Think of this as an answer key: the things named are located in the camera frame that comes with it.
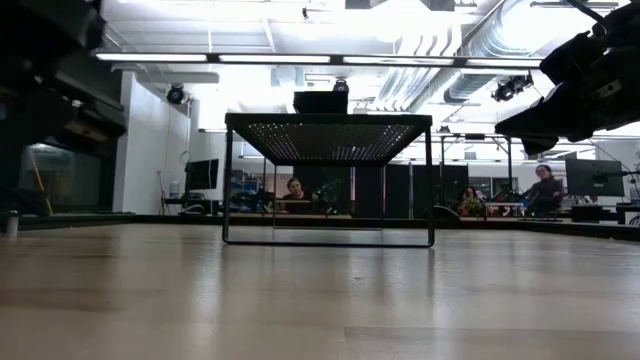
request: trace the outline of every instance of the computer monitor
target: computer monitor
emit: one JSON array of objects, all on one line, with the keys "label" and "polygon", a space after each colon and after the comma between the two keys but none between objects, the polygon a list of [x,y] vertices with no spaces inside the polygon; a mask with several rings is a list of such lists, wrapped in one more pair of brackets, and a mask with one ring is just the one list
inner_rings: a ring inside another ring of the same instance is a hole
[{"label": "computer monitor", "polygon": [[215,189],[218,183],[218,159],[189,163],[189,191]]},{"label": "computer monitor", "polygon": [[624,196],[619,161],[567,159],[569,195]]}]

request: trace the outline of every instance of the man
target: man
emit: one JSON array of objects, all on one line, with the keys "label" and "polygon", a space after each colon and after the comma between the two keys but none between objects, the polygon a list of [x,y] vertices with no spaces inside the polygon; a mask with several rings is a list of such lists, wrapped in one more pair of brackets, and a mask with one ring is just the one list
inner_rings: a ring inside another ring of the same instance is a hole
[{"label": "man", "polygon": [[289,194],[285,195],[282,200],[291,202],[284,203],[282,206],[284,212],[289,214],[311,214],[313,212],[313,203],[318,201],[318,197],[315,194],[305,193],[302,190],[300,180],[295,177],[289,179],[287,189],[289,189]]},{"label": "man", "polygon": [[539,165],[536,168],[536,175],[540,181],[533,184],[525,193],[525,198],[529,201],[530,213],[536,217],[545,217],[560,208],[564,187],[561,180],[553,177],[553,172],[548,165]]}]

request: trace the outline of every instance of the woman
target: woman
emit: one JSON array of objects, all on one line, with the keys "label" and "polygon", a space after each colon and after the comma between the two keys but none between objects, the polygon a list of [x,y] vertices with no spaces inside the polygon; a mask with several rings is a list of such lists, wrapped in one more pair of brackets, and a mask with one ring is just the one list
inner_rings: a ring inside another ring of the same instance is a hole
[{"label": "woman", "polygon": [[313,202],[317,201],[318,197],[315,194],[305,193],[298,178],[292,177],[289,179],[287,181],[287,189],[289,194],[285,195],[282,200],[291,202],[284,202],[282,207],[284,212],[289,214],[311,214],[313,212]]},{"label": "woman", "polygon": [[527,210],[536,217],[545,217],[560,208],[564,187],[561,180],[553,177],[549,165],[538,165],[536,175],[540,181],[524,193],[528,202]]},{"label": "woman", "polygon": [[460,216],[480,216],[482,213],[482,201],[478,198],[478,192],[473,186],[467,186],[460,197],[458,214]]}]

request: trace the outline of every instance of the wooden floor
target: wooden floor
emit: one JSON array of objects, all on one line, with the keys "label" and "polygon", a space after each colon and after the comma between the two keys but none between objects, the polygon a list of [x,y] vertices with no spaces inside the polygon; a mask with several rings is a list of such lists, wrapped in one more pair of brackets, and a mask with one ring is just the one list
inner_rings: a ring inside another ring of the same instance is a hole
[{"label": "wooden floor", "polygon": [[0,359],[640,358],[631,243],[438,231],[431,250],[225,247],[219,230],[0,240]]}]

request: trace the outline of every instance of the perforated tabletop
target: perforated tabletop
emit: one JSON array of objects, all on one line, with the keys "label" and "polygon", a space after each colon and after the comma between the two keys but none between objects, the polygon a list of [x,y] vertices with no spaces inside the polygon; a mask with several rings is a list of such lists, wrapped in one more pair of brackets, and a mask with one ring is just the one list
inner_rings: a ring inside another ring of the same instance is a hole
[{"label": "perforated tabletop", "polygon": [[278,166],[384,166],[431,127],[425,115],[227,114]]}]

